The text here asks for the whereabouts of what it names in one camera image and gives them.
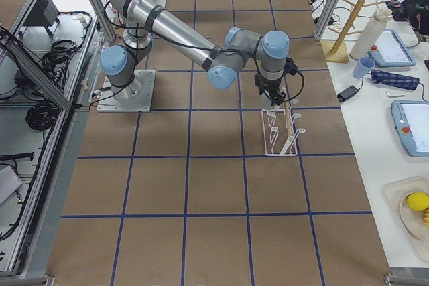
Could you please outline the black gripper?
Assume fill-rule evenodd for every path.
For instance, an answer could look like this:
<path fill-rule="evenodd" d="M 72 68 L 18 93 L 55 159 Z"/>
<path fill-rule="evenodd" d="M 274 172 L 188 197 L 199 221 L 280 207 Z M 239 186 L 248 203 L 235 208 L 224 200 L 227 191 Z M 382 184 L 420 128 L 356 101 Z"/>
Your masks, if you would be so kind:
<path fill-rule="evenodd" d="M 274 105 L 281 105 L 286 99 L 285 92 L 280 90 L 281 82 L 281 78 L 275 80 L 266 79 L 260 72 L 254 76 L 254 83 L 258 88 L 259 95 L 267 94 L 271 104 Z"/>

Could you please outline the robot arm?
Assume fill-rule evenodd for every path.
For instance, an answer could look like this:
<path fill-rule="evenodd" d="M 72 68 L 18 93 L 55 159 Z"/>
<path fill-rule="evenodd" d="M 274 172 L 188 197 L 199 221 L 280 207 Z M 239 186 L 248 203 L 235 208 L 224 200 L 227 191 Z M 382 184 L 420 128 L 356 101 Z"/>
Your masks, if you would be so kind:
<path fill-rule="evenodd" d="M 289 37 L 282 31 L 264 35 L 233 27 L 221 48 L 186 25 L 154 0 L 109 0 L 129 22 L 170 43 L 173 48 L 190 58 L 208 72 L 209 82 L 218 89 L 230 87 L 248 59 L 261 64 L 255 76 L 260 94 L 273 105 L 281 105 L 286 95 L 281 91 L 282 78 L 292 60 L 288 57 Z"/>

